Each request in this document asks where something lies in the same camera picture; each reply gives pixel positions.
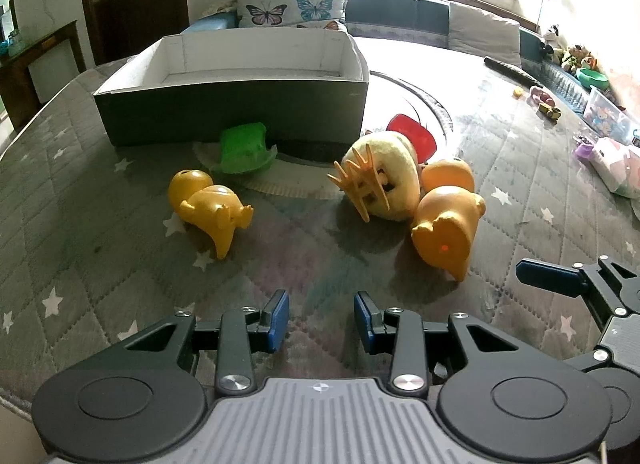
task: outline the stuffed animal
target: stuffed animal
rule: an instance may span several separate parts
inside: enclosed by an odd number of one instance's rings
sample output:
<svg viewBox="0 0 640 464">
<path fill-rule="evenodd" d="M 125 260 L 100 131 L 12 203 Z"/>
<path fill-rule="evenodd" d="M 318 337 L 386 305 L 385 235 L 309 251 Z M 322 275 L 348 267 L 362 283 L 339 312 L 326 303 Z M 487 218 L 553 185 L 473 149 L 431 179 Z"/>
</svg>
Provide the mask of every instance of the stuffed animal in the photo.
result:
<svg viewBox="0 0 640 464">
<path fill-rule="evenodd" d="M 229 252 L 236 228 L 247 229 L 254 216 L 251 206 L 243 206 L 235 193 L 213 184 L 213 179 L 200 170 L 176 173 L 167 193 L 178 216 L 212 238 L 219 260 Z"/>
<path fill-rule="evenodd" d="M 593 56 L 587 56 L 582 59 L 580 65 L 585 69 L 596 70 L 598 67 L 598 60 L 596 60 Z"/>
<path fill-rule="evenodd" d="M 542 39 L 545 43 L 542 45 L 542 51 L 556 65 L 562 64 L 562 56 L 564 50 L 559 44 L 560 29 L 557 25 L 552 25 L 542 33 Z"/>
<path fill-rule="evenodd" d="M 367 134 L 334 162 L 338 177 L 329 179 L 349 197 L 362 220 L 369 215 L 403 221 L 414 216 L 420 201 L 415 148 L 398 132 Z"/>
<path fill-rule="evenodd" d="M 460 159 L 418 164 L 409 140 L 397 132 L 376 132 L 357 140 L 335 162 L 329 179 L 351 200 L 365 222 L 369 216 L 413 218 L 412 241 L 428 264 L 464 280 L 484 200 L 473 193 L 474 178 Z M 426 195 L 420 200 L 420 182 Z"/>
<path fill-rule="evenodd" d="M 590 55 L 589 49 L 583 45 L 569 47 L 562 58 L 562 70 L 575 75 L 575 72 L 581 67 L 582 60 Z"/>
<path fill-rule="evenodd" d="M 474 192 L 469 166 L 460 159 L 425 166 L 420 176 L 427 191 L 415 212 L 411 240 L 421 259 L 462 282 L 471 247 L 484 215 L 484 199 Z"/>
<path fill-rule="evenodd" d="M 551 107 L 556 106 L 556 102 L 551 97 L 551 94 L 541 89 L 540 87 L 531 87 L 529 89 L 529 97 L 531 98 L 531 100 L 534 102 L 536 106 L 539 105 L 540 103 L 546 103 Z"/>
<path fill-rule="evenodd" d="M 545 44 L 550 45 L 553 48 L 559 47 L 558 38 L 560 37 L 560 30 L 557 25 L 552 25 L 545 32 L 542 33 L 542 39 Z"/>
</svg>

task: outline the blue cushion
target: blue cushion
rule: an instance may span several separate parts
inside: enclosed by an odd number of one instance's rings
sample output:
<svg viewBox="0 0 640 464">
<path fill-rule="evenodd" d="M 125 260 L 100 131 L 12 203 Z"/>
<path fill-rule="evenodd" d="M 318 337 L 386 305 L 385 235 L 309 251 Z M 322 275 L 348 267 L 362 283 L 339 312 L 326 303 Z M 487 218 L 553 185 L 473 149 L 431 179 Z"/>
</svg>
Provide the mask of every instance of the blue cushion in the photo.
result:
<svg viewBox="0 0 640 464">
<path fill-rule="evenodd" d="M 416 0 L 349 0 L 347 22 L 415 28 Z"/>
<path fill-rule="evenodd" d="M 385 25 L 448 36 L 449 3 L 445 0 L 349 0 L 346 20 L 348 24 Z M 207 16 L 191 24 L 184 32 L 229 27 L 237 27 L 234 12 Z M 541 64 L 541 43 L 535 33 L 520 28 L 522 58 Z"/>
<path fill-rule="evenodd" d="M 538 35 L 524 27 L 520 28 L 520 56 L 540 63 L 542 62 L 541 46 L 542 42 Z"/>
<path fill-rule="evenodd" d="M 418 0 L 416 28 L 449 35 L 449 3 L 444 0 Z"/>
<path fill-rule="evenodd" d="M 196 32 L 199 30 L 219 30 L 237 27 L 235 12 L 219 12 L 210 16 L 205 16 L 193 22 L 182 33 Z"/>
</svg>

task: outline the yellow plush toy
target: yellow plush toy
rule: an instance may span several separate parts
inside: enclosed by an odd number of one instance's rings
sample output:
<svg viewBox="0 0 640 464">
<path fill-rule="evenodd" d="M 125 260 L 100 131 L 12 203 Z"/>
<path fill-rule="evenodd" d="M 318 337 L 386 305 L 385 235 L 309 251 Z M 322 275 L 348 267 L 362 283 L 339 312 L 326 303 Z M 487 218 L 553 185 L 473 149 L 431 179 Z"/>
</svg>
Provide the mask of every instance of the yellow plush toy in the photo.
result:
<svg viewBox="0 0 640 464">
<path fill-rule="evenodd" d="M 213 184 L 200 170 L 183 170 L 174 175 L 168 189 L 169 203 L 178 216 L 212 238 L 222 260 L 229 252 L 236 228 L 247 229 L 254 216 L 228 187 Z"/>
<path fill-rule="evenodd" d="M 415 150 L 396 132 L 377 132 L 357 140 L 334 163 L 338 186 L 365 222 L 369 215 L 403 221 L 412 218 L 412 242 L 431 266 L 445 269 L 459 282 L 465 279 L 484 199 L 474 192 L 466 162 L 440 160 L 418 177 Z M 425 195 L 420 200 L 420 183 Z"/>
<path fill-rule="evenodd" d="M 367 134 L 334 166 L 329 179 L 349 197 L 362 220 L 369 214 L 403 221 L 414 216 L 420 201 L 418 161 L 409 140 L 397 132 Z"/>
</svg>

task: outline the red plastic piece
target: red plastic piece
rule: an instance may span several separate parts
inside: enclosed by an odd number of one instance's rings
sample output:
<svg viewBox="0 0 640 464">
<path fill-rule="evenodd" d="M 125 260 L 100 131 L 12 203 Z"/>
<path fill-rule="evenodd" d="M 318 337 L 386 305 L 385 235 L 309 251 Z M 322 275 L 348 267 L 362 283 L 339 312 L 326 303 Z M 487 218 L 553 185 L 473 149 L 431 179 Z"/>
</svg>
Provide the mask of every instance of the red plastic piece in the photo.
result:
<svg viewBox="0 0 640 464">
<path fill-rule="evenodd" d="M 425 162 L 436 153 L 438 146 L 430 131 L 417 121 L 412 120 L 404 114 L 396 115 L 386 129 L 392 132 L 399 132 L 411 141 L 418 155 L 418 162 Z"/>
</svg>

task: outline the butterfly pillow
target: butterfly pillow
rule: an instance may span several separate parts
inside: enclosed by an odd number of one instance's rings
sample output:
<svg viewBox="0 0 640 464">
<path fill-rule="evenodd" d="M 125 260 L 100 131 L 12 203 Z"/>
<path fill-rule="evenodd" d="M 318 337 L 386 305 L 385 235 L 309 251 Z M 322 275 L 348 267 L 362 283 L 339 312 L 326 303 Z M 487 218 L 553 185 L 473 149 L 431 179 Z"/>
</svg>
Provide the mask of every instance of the butterfly pillow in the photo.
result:
<svg viewBox="0 0 640 464">
<path fill-rule="evenodd" d="M 277 27 L 321 20 L 344 21 L 345 0 L 238 0 L 240 27 Z"/>
</svg>

